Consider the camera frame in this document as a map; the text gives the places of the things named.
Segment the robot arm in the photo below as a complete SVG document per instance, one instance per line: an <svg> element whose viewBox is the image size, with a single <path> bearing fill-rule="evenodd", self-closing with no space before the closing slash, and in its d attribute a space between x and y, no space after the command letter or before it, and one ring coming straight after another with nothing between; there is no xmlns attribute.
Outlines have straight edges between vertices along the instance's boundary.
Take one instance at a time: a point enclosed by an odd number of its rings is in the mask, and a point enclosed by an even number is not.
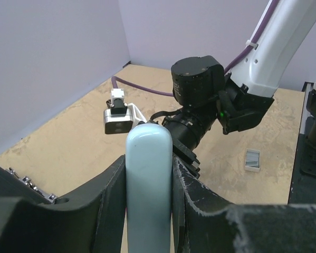
<svg viewBox="0 0 316 253"><path fill-rule="evenodd" d="M266 15L269 1L253 36ZM231 69L232 81L248 93L271 98L295 52L316 22L316 0L280 0L254 50Z"/></svg>
<svg viewBox="0 0 316 253"><path fill-rule="evenodd" d="M315 22L316 0L269 1L252 43L248 41L247 48L253 48L232 66L225 93L218 102L218 119L225 134L247 130L261 122L287 65Z"/></svg>

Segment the metal bracket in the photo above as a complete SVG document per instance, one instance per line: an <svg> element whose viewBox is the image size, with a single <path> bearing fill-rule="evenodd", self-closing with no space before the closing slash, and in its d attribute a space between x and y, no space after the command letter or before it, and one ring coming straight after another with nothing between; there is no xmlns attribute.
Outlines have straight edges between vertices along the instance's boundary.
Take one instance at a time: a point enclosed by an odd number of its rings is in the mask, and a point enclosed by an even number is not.
<svg viewBox="0 0 316 253"><path fill-rule="evenodd" d="M199 178L200 162L190 149L183 145L178 139L173 139L173 153L181 159L184 166L195 178Z"/></svg>
<svg viewBox="0 0 316 253"><path fill-rule="evenodd" d="M12 168L9 168L6 170L7 172L9 172L9 174L11 174L12 176L14 176L15 178L17 178L20 182L22 182L23 184L25 184L25 186L30 187L31 189L33 189L35 192L37 192L38 194L40 194L41 196L43 196L43 198L45 198L46 200L50 201L51 203L54 203L55 199L57 198L57 196L53 193L48 194L45 191L41 190L40 188L38 188L33 182L32 179L29 178L28 176L25 176L23 178L20 178L18 176L18 174L16 173L16 171Z"/></svg>

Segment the white wall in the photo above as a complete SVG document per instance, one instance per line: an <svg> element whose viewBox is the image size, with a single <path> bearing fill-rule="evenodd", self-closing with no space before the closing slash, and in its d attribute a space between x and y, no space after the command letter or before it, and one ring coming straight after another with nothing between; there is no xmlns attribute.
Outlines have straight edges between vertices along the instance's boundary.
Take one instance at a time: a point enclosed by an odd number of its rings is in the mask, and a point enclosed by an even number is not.
<svg viewBox="0 0 316 253"><path fill-rule="evenodd" d="M0 0L0 153L128 61L116 0Z"/></svg>
<svg viewBox="0 0 316 253"><path fill-rule="evenodd" d="M212 55L226 66L245 47L268 0L119 0L131 61L169 69L189 56ZM281 87L316 79L316 24Z"/></svg>

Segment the plywood surface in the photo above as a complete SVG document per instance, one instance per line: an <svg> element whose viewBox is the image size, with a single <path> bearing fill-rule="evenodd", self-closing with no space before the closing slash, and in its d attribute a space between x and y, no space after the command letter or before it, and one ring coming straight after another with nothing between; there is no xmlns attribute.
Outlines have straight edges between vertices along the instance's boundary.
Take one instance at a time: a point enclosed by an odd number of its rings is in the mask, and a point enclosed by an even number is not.
<svg viewBox="0 0 316 253"><path fill-rule="evenodd" d="M171 92L167 70L129 65L117 76ZM123 87L126 102L136 104L147 118L179 107L173 98ZM125 152L125 134L104 134L103 110L110 89L108 80L75 102L1 154L0 166L28 175L40 188L58 196L100 174ZM257 128L223 135L215 122L195 150L201 162L201 181L232 202L286 203L302 104L303 93L279 89ZM244 171L247 148L261 151L259 173Z"/></svg>

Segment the purple cable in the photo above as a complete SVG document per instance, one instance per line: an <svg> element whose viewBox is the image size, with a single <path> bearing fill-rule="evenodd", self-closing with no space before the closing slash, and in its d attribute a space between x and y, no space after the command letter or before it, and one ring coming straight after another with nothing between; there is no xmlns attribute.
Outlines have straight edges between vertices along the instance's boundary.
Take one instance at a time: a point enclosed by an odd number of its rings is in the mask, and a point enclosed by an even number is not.
<svg viewBox="0 0 316 253"><path fill-rule="evenodd" d="M140 86L138 84L134 84L134 83L128 82L126 80L123 80L123 79L121 79L121 78L119 78L119 77L117 77L115 75L113 77L111 77L111 82L112 82L112 86L113 86L114 89L118 88L117 81L120 82L120 83L126 84L128 86L131 86L133 88L137 88L137 89L140 89L140 90L143 90L143 91L147 91L147 92L150 92L150 93L153 93L153 94L162 95L162 96L173 96L172 93L152 90L152 89Z"/></svg>
<svg viewBox="0 0 316 253"><path fill-rule="evenodd" d="M272 0L267 12L265 13L260 26L258 27L256 33L254 34L251 42L252 43L257 43L258 39L261 37L262 33L264 32L267 24L269 23L270 18L272 17L272 15L275 12L275 9L277 7L277 5L279 4L280 0ZM239 54L235 59L233 59L233 61L228 64L228 66L225 68L225 74L227 74L227 72L229 70L231 70L232 67L234 67L236 64L238 64L241 60L243 60L244 57L246 57L249 52L253 49L254 47L252 46L247 46L242 52L241 54Z"/></svg>

